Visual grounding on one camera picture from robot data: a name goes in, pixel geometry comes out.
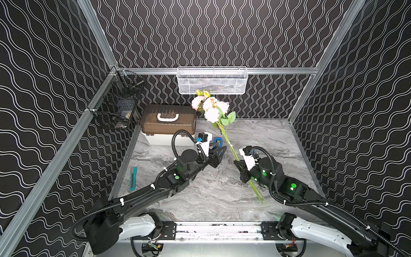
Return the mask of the pink flower bouquet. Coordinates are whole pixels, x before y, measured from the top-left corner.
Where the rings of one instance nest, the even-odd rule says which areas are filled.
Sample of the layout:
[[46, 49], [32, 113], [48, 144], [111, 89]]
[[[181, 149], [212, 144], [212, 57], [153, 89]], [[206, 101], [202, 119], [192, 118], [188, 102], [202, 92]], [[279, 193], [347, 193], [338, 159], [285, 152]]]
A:
[[240, 161], [240, 158], [236, 150], [233, 148], [226, 132], [226, 128], [228, 128], [229, 125], [236, 119], [235, 111], [229, 112], [230, 104], [211, 96], [211, 93], [208, 91], [197, 90], [195, 94], [196, 97], [192, 100], [191, 104], [192, 108], [201, 114], [204, 114], [204, 118], [210, 122], [213, 127], [220, 130], [231, 150], [231, 153], [234, 156], [234, 159], [236, 161]]

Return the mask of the blue tape dispenser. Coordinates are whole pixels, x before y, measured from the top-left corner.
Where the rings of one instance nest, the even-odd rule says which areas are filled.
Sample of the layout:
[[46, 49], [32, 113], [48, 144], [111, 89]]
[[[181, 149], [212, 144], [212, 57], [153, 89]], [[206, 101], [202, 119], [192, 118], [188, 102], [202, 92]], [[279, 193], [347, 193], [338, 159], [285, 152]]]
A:
[[223, 146], [223, 139], [220, 137], [214, 138], [213, 144], [217, 148], [221, 148]]

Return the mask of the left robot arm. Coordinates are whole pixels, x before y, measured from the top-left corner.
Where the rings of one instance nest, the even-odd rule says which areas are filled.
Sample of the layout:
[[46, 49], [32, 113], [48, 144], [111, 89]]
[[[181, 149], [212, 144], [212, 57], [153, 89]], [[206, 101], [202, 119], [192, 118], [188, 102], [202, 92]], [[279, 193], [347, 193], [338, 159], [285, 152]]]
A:
[[88, 242], [94, 254], [107, 251], [124, 236], [127, 220], [184, 190], [206, 167], [217, 168], [226, 150], [225, 146], [213, 147], [207, 156], [200, 149], [183, 151], [153, 183], [120, 198], [98, 200], [89, 213], [74, 222], [69, 235], [77, 242]]

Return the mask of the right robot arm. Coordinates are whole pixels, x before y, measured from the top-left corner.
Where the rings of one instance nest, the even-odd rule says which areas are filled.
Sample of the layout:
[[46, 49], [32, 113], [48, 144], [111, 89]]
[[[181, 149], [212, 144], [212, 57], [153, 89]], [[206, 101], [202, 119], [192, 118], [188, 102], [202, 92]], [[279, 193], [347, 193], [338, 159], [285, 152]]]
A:
[[348, 257], [388, 257], [397, 253], [409, 256], [391, 241], [387, 223], [374, 225], [327, 201], [305, 183], [287, 176], [282, 165], [272, 156], [248, 155], [235, 160], [240, 179], [258, 182], [278, 203], [299, 208], [326, 222], [326, 226], [309, 224], [294, 214], [285, 213], [277, 224], [284, 239], [307, 239], [323, 244]]

